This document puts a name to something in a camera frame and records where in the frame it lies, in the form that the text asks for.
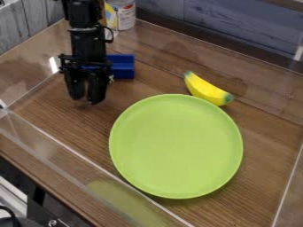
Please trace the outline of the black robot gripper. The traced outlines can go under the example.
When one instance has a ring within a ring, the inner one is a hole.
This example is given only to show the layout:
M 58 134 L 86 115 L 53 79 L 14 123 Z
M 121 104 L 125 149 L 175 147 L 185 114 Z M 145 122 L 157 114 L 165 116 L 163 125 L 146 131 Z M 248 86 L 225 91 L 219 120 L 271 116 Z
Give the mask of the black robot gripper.
M 60 73 L 68 88 L 68 95 L 77 100 L 84 97 L 84 80 L 82 73 L 78 72 L 77 66 L 81 60 L 100 59 L 106 56 L 105 27 L 72 27 L 69 32 L 70 54 L 60 54 Z M 88 102 L 96 105 L 105 98 L 109 78 L 101 72 L 93 72 L 88 77 Z

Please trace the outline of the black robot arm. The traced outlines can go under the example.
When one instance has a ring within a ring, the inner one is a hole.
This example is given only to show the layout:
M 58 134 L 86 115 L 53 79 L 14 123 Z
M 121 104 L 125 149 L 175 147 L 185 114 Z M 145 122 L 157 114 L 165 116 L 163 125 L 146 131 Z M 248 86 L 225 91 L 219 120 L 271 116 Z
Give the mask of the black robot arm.
M 98 0 L 61 0 L 68 21 L 70 54 L 58 54 L 58 72 L 64 75 L 68 95 L 73 100 L 86 97 L 96 105 L 106 94 L 112 63 L 106 59 L 106 26 L 98 23 L 101 5 Z

